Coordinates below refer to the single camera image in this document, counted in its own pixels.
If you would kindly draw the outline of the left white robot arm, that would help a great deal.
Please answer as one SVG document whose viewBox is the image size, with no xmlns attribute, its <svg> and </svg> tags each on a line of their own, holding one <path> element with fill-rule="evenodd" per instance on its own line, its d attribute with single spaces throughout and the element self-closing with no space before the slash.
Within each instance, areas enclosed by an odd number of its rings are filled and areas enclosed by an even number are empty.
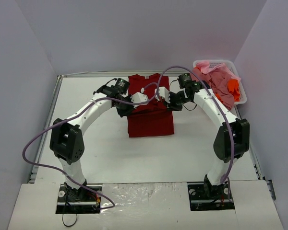
<svg viewBox="0 0 288 230">
<path fill-rule="evenodd" d="M 70 195 L 75 200 L 82 200 L 87 194 L 86 179 L 80 161 L 84 153 L 83 136 L 89 126 L 112 107 L 127 113 L 134 109 L 132 105 L 107 99 L 131 102 L 130 96 L 124 96 L 129 86 L 130 83 L 121 78 L 116 79 L 114 85 L 102 85 L 93 93 L 92 99 L 74 114 L 78 115 L 76 119 L 52 129 L 49 147 L 67 173 L 65 185 L 70 188 Z"/>
</svg>

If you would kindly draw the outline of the dark red t-shirt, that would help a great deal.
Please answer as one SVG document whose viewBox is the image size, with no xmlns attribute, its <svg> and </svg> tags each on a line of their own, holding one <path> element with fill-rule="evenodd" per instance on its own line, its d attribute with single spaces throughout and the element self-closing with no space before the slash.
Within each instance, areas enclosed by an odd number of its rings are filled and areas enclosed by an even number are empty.
<svg viewBox="0 0 288 230">
<path fill-rule="evenodd" d="M 151 84 L 144 91 L 144 94 L 148 98 L 151 98 L 155 94 L 156 89 L 153 83 L 157 83 L 159 77 L 159 73 L 150 76 L 141 76 L 138 74 L 129 76 L 129 94 L 133 95 L 148 84 Z M 150 101 L 147 105 L 138 106 L 127 117 L 127 121 L 130 138 L 160 137 L 174 134 L 172 112 L 161 101 L 157 101 L 156 99 Z"/>
</svg>

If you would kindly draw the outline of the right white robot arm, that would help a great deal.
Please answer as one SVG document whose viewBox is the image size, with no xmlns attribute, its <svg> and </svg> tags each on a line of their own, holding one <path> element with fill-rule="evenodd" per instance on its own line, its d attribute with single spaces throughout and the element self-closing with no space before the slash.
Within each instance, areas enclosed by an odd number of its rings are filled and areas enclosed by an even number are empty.
<svg viewBox="0 0 288 230">
<path fill-rule="evenodd" d="M 158 88 L 157 99 L 164 102 L 167 109 L 181 111 L 186 103 L 192 102 L 200 107 L 215 124 L 218 131 L 213 143 L 215 160 L 204 177 L 204 194 L 214 198 L 220 193 L 229 176 L 233 164 L 249 150 L 250 124 L 247 119 L 239 119 L 229 111 L 214 95 L 204 81 L 192 80 L 189 73 L 179 75 L 180 91 Z"/>
</svg>

